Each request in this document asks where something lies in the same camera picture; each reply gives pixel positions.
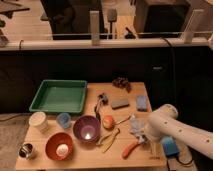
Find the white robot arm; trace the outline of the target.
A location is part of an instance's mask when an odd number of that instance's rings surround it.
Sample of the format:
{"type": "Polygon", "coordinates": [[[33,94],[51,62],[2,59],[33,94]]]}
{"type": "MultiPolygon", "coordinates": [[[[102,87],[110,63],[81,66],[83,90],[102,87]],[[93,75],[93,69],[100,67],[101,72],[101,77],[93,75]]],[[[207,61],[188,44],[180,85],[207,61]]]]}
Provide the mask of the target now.
{"type": "Polygon", "coordinates": [[[159,142],[163,136],[172,136],[213,160],[213,133],[177,121],[177,109],[164,104],[148,115],[145,136],[159,142]]]}

